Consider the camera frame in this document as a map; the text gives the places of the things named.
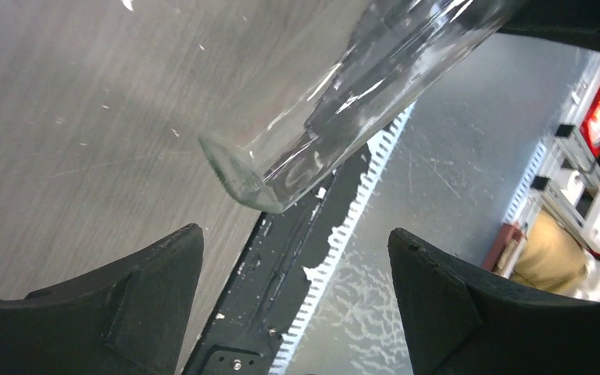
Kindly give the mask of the red box beside table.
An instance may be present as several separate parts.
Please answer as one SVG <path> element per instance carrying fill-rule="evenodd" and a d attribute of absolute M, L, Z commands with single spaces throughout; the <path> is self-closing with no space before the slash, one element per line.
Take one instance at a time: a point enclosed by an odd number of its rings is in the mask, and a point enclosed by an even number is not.
<path fill-rule="evenodd" d="M 503 223 L 481 267 L 509 279 L 526 241 L 518 223 Z"/>

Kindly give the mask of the clear glass bottle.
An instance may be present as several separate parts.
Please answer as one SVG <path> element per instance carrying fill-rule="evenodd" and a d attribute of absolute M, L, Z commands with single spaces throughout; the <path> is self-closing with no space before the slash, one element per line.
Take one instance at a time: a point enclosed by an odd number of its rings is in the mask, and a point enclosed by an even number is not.
<path fill-rule="evenodd" d="M 521 1 L 333 1 L 198 136 L 228 194 L 282 213 Z"/>

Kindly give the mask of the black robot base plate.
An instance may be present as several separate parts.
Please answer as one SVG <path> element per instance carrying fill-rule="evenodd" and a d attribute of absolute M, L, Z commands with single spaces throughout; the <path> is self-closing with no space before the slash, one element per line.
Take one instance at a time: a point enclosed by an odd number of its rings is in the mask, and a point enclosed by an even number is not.
<path fill-rule="evenodd" d="M 184 373 L 285 373 L 412 113 L 404 109 L 290 209 L 260 215 Z"/>

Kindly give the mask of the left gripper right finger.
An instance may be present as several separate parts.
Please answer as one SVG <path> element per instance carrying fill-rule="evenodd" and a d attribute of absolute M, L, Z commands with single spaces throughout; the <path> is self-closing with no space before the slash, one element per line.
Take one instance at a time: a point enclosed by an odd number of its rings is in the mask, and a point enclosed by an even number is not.
<path fill-rule="evenodd" d="M 405 229 L 388 238 L 416 374 L 600 374 L 600 302 L 517 284 Z"/>

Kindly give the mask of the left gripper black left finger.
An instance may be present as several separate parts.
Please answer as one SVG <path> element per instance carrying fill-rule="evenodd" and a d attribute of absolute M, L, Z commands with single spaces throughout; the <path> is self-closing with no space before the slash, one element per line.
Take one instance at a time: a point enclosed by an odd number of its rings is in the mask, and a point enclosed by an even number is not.
<path fill-rule="evenodd" d="M 0 300 L 0 374 L 172 374 L 202 269 L 189 224 L 73 279 Z"/>

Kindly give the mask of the seated operator white shirt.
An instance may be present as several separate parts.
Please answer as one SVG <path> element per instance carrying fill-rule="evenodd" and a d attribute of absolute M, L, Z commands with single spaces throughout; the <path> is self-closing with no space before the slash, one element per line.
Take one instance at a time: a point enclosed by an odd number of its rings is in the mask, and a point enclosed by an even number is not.
<path fill-rule="evenodd" d="M 600 260 L 543 209 L 527 235 L 510 280 L 556 295 L 600 302 Z"/>

